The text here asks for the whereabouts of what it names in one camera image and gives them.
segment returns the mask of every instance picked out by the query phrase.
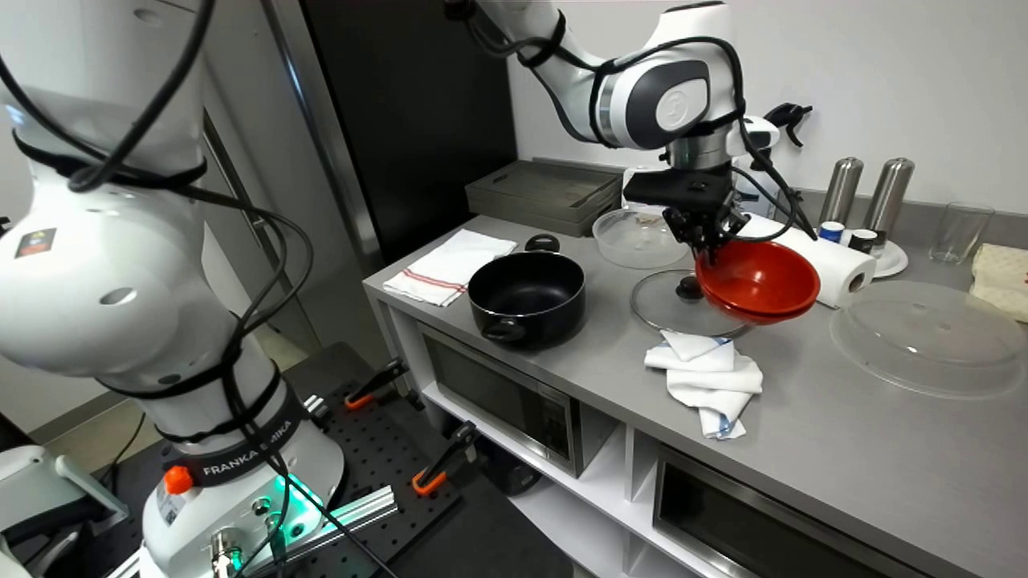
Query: white towel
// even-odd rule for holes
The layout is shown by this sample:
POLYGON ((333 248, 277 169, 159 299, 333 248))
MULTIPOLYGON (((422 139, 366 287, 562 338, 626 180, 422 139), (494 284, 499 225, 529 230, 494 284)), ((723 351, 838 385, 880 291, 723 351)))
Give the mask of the white towel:
POLYGON ((1028 252, 983 243, 973 258, 969 295, 1015 321, 1028 321, 1028 252))
POLYGON ((716 441, 744 434, 738 413, 761 393, 763 374, 738 356, 736 343, 663 332, 667 347, 644 351, 644 365, 666 369, 667 395, 701 410, 701 426, 716 441))
POLYGON ((439 248, 386 279, 386 291, 445 309, 468 287, 475 270, 511 254, 516 243, 475 230, 455 230, 439 248))

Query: glass plate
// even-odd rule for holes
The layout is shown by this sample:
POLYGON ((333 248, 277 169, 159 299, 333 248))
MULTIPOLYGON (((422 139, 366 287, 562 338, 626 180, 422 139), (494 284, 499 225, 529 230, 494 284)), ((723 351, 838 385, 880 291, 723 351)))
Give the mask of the glass plate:
POLYGON ((866 287, 835 316, 832 333, 859 365, 922 395, 979 397, 1024 385, 1024 332, 944 287, 866 287))
POLYGON ((684 279, 684 270, 663 270, 632 289, 632 312, 642 319, 642 323, 654 332, 681 332, 681 333, 706 333, 706 338, 736 338, 744 332, 744 323, 726 312, 719 312, 706 299, 681 299, 678 284, 684 279))
POLYGON ((617 209, 591 225, 600 254, 632 270, 687 265, 687 243, 678 243, 663 214, 617 209))

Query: black wall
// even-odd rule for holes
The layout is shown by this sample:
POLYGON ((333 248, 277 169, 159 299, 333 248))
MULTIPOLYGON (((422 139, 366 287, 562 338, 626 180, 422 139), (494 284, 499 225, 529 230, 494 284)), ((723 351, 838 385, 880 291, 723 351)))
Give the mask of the black wall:
POLYGON ((32 441, 0 413, 0 452, 24 444, 32 441))
POLYGON ((511 165, 503 61, 443 0, 305 0, 381 258, 468 219, 464 186, 511 165))

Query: green light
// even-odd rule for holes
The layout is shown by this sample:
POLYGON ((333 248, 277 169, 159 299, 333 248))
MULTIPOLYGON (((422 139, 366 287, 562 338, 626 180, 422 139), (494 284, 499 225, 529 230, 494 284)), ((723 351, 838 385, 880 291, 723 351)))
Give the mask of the green light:
POLYGON ((248 563, 248 556, 241 549, 228 551, 232 574, 239 574, 243 567, 243 563, 248 563))
POLYGON ((319 526, 322 526, 322 512, 305 497, 319 497, 303 480, 288 476, 288 484, 285 480, 277 480, 277 497, 283 497, 283 491, 288 488, 288 512, 285 512, 285 522, 283 522, 283 545, 293 549, 296 544, 305 544, 319 526))

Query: cabinet drawer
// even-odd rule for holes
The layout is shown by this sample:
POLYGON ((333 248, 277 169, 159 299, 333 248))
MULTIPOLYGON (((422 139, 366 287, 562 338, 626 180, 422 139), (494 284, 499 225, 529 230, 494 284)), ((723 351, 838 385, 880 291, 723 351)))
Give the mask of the cabinet drawer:
POLYGON ((422 326, 436 385, 487 410, 503 426, 536 441, 551 462, 580 476, 617 429, 600 410, 579 405, 551 385, 475 353, 431 326, 422 326))
POLYGON ((922 574, 684 452, 663 451, 651 522, 756 574, 922 574))

